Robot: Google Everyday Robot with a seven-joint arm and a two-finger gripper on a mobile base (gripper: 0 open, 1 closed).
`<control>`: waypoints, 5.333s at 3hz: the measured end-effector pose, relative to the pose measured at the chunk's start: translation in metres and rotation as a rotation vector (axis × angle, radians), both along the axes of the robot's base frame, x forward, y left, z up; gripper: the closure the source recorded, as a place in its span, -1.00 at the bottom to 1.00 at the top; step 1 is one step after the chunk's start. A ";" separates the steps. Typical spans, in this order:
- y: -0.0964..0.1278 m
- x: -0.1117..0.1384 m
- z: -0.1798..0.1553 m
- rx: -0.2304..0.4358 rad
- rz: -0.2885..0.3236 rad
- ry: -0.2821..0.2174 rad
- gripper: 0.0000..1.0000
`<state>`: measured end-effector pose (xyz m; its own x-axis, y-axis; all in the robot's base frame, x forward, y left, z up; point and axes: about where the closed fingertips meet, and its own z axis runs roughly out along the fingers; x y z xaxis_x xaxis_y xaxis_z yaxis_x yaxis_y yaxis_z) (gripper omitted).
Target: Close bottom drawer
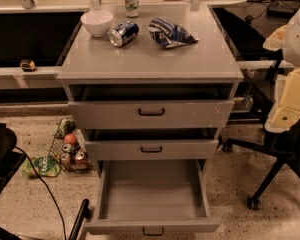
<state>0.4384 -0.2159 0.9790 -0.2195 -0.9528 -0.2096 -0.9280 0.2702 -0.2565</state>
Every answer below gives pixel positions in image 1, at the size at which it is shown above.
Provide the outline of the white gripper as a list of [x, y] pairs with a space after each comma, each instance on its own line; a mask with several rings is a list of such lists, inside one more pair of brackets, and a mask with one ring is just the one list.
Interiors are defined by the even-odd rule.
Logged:
[[300, 67], [287, 76], [277, 76], [274, 100], [265, 129], [272, 133], [288, 131], [300, 119]]

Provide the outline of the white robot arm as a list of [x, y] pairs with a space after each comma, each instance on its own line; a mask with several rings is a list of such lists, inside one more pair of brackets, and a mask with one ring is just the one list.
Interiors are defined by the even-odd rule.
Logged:
[[283, 60], [294, 69], [287, 76], [275, 81], [275, 103], [272, 106], [265, 129], [273, 133], [288, 131], [300, 120], [300, 9], [284, 25], [275, 30], [263, 43], [268, 50], [281, 50]]

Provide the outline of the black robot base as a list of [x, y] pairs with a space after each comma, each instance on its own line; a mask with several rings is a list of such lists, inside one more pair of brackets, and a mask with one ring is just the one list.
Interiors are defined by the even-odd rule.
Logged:
[[0, 193], [25, 160], [24, 154], [15, 151], [16, 145], [16, 134], [0, 123]]

